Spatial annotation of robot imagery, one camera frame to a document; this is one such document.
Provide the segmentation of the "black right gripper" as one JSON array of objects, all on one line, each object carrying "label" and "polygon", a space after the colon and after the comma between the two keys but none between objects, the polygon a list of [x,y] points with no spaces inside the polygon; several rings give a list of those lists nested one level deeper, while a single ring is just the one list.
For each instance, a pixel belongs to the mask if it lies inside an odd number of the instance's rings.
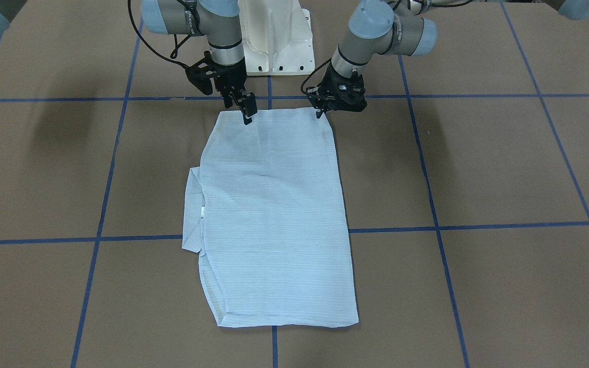
[{"label": "black right gripper", "polygon": [[209,96],[215,89],[222,96],[226,108],[236,104],[243,114],[243,123],[252,123],[252,116],[258,109],[255,94],[245,90],[245,58],[232,65],[222,65],[213,60],[210,51],[205,51],[203,59],[186,68],[185,73],[201,93]]}]

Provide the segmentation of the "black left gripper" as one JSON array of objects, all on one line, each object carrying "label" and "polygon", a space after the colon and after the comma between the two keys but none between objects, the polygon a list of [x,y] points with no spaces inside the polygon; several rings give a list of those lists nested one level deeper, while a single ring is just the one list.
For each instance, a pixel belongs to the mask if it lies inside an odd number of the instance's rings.
[{"label": "black left gripper", "polygon": [[329,111],[362,112],[367,107],[363,76],[352,72],[349,78],[329,65],[320,84],[306,88],[306,98],[320,119]]}]

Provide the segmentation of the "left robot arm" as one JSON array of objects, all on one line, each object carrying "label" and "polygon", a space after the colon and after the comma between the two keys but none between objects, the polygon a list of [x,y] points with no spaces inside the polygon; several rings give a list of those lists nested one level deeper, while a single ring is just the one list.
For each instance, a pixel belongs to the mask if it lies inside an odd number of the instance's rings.
[{"label": "left robot arm", "polygon": [[430,9],[449,9],[468,2],[361,1],[351,15],[348,30],[329,60],[319,84],[301,84],[315,116],[329,111],[362,112],[367,107],[363,70],[374,55],[424,56],[434,48],[438,30],[422,14]]}]

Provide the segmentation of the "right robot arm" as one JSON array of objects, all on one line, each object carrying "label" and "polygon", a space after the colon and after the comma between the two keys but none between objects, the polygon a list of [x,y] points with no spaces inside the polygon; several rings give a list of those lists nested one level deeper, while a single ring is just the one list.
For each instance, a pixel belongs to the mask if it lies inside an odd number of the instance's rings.
[{"label": "right robot arm", "polygon": [[[0,36],[28,1],[0,1]],[[247,66],[238,1],[141,1],[144,25],[152,33],[173,35],[169,57],[161,55],[143,38],[127,1],[129,21],[140,41],[154,55],[181,67],[194,87],[206,96],[220,93],[224,107],[238,107],[243,123],[257,113],[255,94],[247,91]],[[177,61],[178,49],[192,37],[205,37],[208,51],[193,65]]]}]

